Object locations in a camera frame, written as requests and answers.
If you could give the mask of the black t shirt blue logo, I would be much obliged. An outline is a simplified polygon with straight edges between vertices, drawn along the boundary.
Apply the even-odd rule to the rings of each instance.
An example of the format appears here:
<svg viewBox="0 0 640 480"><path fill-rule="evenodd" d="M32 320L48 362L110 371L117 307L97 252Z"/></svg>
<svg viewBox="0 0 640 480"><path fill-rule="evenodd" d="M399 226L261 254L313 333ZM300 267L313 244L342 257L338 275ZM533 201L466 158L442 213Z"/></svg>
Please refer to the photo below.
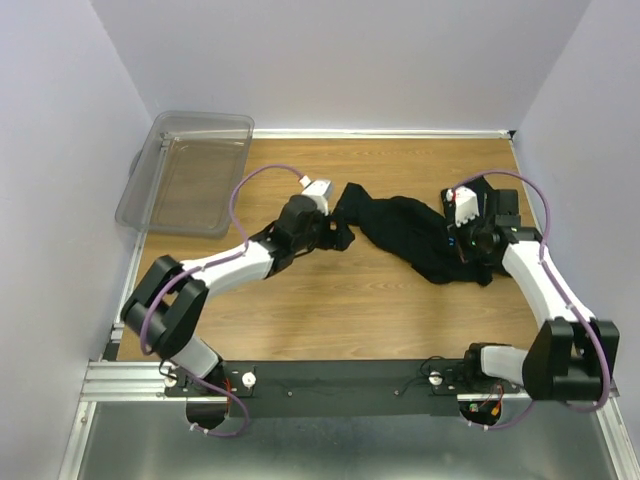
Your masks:
<svg viewBox="0 0 640 480"><path fill-rule="evenodd" d="M335 211L377 248L405 261L433 284L464 282L487 286L493 280L490 267L460 259L450 244L444 216L417 199L375 199L363 186L349 182Z"/></svg>

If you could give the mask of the clear plastic bin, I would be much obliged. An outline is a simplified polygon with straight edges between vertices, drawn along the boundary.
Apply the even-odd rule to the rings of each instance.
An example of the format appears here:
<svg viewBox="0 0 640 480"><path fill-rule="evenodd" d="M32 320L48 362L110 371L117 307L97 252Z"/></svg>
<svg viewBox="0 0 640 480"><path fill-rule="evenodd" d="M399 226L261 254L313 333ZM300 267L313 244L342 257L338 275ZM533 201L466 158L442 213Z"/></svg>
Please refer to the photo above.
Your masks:
<svg viewBox="0 0 640 480"><path fill-rule="evenodd" d="M245 115L158 115L130 167L116 222L143 233L224 237L253 129L254 120Z"/></svg>

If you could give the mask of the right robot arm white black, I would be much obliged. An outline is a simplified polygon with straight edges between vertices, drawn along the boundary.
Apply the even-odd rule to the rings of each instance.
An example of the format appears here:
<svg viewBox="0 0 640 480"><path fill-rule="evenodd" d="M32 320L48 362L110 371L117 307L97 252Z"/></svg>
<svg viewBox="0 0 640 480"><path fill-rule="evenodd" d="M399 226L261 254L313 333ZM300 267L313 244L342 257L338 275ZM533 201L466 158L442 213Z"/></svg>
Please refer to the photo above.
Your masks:
<svg viewBox="0 0 640 480"><path fill-rule="evenodd" d="M471 344L459 370L462 384L480 392L502 379L537 401L598 402L612 381L619 331L576 297L541 233L522 224L517 191L461 186L443 190L441 200L449 244L462 262L513 278L538 326L526 350Z"/></svg>

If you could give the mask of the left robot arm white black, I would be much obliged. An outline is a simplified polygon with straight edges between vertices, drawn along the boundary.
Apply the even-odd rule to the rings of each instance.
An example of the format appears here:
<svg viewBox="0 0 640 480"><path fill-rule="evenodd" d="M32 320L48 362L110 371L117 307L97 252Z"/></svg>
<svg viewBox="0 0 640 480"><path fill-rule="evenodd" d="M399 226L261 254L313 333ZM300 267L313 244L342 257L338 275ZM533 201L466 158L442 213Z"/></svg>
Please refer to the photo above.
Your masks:
<svg viewBox="0 0 640 480"><path fill-rule="evenodd" d="M344 251L355 235L339 212L306 195L290 197L279 217L231 250L179 262L157 258L124 303L120 319L145 354L169 360L201 395L228 387L221 355L195 333L205 303L252 281L266 280L316 249Z"/></svg>

